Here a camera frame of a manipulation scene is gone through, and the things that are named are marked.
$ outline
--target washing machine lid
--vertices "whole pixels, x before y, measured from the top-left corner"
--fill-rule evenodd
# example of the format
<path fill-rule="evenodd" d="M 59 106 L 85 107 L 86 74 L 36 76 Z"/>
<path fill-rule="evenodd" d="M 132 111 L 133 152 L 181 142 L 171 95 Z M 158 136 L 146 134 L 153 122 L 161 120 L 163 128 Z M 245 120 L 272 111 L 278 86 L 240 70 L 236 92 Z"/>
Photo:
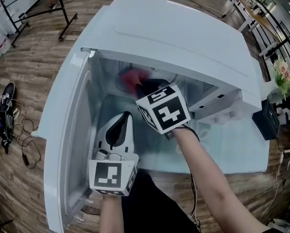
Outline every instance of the washing machine lid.
<path fill-rule="evenodd" d="M 173 1 L 114 0 L 82 46 L 112 53 L 105 58 L 156 68 L 158 62 L 160 69 L 189 77 L 204 74 L 259 96 L 243 35 L 212 16 Z"/>

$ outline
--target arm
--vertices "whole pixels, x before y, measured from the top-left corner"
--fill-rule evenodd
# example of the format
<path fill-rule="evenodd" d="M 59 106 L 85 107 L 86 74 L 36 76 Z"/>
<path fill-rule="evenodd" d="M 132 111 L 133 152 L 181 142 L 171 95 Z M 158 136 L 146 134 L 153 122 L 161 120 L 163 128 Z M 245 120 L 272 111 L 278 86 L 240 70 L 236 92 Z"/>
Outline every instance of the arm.
<path fill-rule="evenodd" d="M 121 197 L 103 197 L 100 233 L 124 233 Z"/>
<path fill-rule="evenodd" d="M 228 233 L 262 233 L 268 230 L 234 195 L 226 177 L 193 132 L 174 129 L 173 133 L 196 186 L 221 229 Z"/>

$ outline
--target black box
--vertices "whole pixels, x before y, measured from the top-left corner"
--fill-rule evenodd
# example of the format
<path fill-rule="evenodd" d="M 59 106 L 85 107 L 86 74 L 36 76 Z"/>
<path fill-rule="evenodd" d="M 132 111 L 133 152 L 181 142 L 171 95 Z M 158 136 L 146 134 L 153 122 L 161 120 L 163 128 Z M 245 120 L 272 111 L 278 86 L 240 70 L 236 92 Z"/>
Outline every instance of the black box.
<path fill-rule="evenodd" d="M 253 121 L 265 140 L 276 139 L 279 134 L 280 122 L 272 105 L 266 99 L 261 102 L 262 110 L 253 114 Z"/>

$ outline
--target clothing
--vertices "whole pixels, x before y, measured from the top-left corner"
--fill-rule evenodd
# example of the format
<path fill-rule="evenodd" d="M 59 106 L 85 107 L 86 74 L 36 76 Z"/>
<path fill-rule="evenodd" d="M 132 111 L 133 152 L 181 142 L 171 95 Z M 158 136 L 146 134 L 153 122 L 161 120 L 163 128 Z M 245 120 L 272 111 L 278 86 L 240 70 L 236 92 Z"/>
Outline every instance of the clothing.
<path fill-rule="evenodd" d="M 122 197 L 124 233 L 198 233 L 175 201 L 157 188 L 150 175 L 139 170 L 130 195 Z M 270 229 L 264 233 L 279 233 Z"/>

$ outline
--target black pants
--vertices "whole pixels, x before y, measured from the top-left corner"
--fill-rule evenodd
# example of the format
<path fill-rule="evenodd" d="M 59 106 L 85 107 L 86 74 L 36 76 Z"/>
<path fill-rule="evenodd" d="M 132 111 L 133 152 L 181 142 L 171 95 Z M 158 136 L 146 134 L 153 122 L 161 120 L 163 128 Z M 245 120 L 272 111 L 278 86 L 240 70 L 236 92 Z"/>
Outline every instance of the black pants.
<path fill-rule="evenodd" d="M 160 191 L 150 175 L 137 173 L 128 197 L 122 197 L 124 233 L 178 232 L 198 230 L 176 202 Z"/>

